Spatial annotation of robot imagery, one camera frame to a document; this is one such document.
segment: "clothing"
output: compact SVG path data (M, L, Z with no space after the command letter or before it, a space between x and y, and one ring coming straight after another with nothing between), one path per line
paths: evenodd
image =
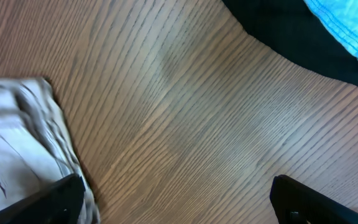
M76 173L85 181L43 79L0 80L0 210ZM78 223L100 223L88 184Z
M223 0L246 32L290 61L358 86L358 61L302 0Z
M358 0L304 0L310 11L358 59Z

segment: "wood grain pattern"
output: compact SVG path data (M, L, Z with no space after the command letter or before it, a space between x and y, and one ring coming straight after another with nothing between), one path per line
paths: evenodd
M219 0L0 0L0 77L51 79L104 223L276 223L273 176L358 211L358 88Z

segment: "black fabric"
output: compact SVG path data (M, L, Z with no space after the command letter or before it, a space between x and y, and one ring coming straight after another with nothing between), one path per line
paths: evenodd
M290 61L358 86L358 61L303 0L223 0L246 32Z

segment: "blue cloth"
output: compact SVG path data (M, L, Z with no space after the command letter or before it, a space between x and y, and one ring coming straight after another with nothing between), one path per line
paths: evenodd
M358 0L304 0L310 11L358 59Z

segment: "white fabric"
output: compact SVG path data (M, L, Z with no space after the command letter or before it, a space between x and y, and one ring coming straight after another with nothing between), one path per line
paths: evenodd
M85 181L49 84L0 80L0 210L72 173ZM78 223L100 223L93 193L84 185Z

